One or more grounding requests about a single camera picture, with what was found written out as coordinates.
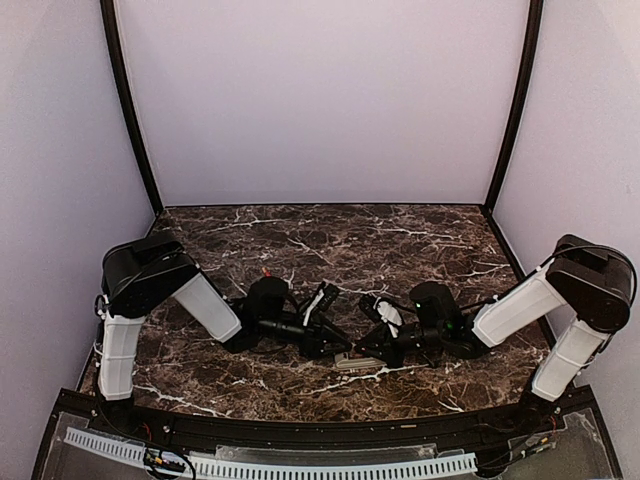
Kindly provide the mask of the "black front rail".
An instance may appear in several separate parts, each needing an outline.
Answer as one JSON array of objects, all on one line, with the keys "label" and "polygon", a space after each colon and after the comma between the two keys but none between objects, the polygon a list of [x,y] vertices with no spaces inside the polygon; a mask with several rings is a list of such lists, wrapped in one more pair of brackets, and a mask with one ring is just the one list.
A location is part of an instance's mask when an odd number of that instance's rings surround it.
[{"label": "black front rail", "polygon": [[501,446],[519,435],[505,421],[518,406],[405,420],[287,423],[223,419],[134,406],[135,425],[147,424],[152,441],[185,450],[213,451],[218,446],[329,450],[387,448],[434,443],[439,447]]}]

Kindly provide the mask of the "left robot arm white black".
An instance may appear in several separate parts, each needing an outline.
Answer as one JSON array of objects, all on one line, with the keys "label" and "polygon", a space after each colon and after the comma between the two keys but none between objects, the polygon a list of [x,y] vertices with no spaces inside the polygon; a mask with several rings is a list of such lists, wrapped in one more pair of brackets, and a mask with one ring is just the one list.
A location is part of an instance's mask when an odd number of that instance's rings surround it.
[{"label": "left robot arm white black", "polygon": [[311,360],[346,353],[348,335],[325,313],[339,290],[321,283],[299,303],[288,283],[270,274],[248,293],[230,299],[170,232],[115,246],[102,260],[101,292],[94,310],[101,320],[97,341],[97,391],[104,398],[101,417],[120,436],[141,427],[140,412],[125,400],[133,395],[133,368],[145,320],[167,300],[177,302],[216,342],[240,353],[270,338],[297,346]]}]

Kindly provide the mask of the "white remote control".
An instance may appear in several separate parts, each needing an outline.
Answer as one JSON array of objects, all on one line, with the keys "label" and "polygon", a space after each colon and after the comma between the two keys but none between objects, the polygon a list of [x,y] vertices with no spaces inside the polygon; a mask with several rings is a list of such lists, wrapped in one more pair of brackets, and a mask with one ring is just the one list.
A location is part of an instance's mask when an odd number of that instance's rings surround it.
[{"label": "white remote control", "polygon": [[385,366],[385,362],[382,360],[372,357],[351,357],[347,352],[335,354],[334,363],[338,370],[360,370]]}]

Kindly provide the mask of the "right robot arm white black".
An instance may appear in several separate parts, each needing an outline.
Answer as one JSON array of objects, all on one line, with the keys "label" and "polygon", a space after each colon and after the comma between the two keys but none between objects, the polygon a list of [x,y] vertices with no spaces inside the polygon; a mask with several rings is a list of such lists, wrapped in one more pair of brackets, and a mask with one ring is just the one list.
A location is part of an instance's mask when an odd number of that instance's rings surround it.
[{"label": "right robot arm white black", "polygon": [[620,251],[575,235],[562,236],[554,252],[508,291],[468,307],[448,286],[422,282],[410,292],[417,322],[407,324],[400,306],[364,295],[360,310],[376,324],[355,345],[357,353],[399,368],[410,351],[440,347],[460,359],[479,358],[553,310],[574,316],[551,353],[533,374],[528,396],[510,413],[521,434],[534,432],[549,405],[630,319],[639,286],[637,271]]}]

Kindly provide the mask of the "left black frame post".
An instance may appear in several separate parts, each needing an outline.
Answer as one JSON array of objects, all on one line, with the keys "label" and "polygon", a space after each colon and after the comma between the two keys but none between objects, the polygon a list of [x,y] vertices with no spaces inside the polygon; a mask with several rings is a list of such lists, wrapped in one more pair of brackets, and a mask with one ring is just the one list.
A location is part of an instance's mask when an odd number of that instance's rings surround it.
[{"label": "left black frame post", "polygon": [[149,204],[154,216],[157,217],[164,211],[164,205],[152,172],[151,162],[134,105],[118,28],[116,2],[113,0],[100,0],[99,4],[112,74],[125,127]]}]

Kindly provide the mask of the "right black frame post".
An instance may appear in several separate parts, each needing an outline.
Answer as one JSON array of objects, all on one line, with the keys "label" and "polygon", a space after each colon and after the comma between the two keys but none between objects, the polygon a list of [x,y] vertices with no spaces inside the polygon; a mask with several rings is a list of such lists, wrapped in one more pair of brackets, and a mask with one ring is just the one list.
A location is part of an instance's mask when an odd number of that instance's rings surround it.
[{"label": "right black frame post", "polygon": [[485,211],[487,217],[493,216],[515,147],[527,99],[531,75],[533,72],[534,60],[542,23],[543,8],[543,0],[529,1],[522,52],[520,56],[513,97],[509,109],[509,115],[507,118],[503,139],[498,152],[496,165],[493,171],[489,189],[483,203],[483,210]]}]

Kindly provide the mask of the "black frame post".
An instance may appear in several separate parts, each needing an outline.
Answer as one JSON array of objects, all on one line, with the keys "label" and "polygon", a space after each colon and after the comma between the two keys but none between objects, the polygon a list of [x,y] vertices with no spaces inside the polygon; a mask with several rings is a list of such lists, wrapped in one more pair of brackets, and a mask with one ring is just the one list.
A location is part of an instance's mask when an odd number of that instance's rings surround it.
[{"label": "black frame post", "polygon": [[149,204],[154,216],[157,217],[164,211],[164,205],[152,172],[151,162],[134,105],[118,28],[116,2],[113,0],[100,0],[99,4],[112,74],[125,127]]},{"label": "black frame post", "polygon": [[543,0],[529,1],[522,52],[520,56],[513,97],[509,109],[509,115],[507,118],[503,139],[498,152],[496,165],[493,171],[489,189],[483,203],[483,210],[485,211],[487,217],[493,216],[515,147],[527,99],[531,75],[533,72],[534,60],[542,23],[543,8]]}]

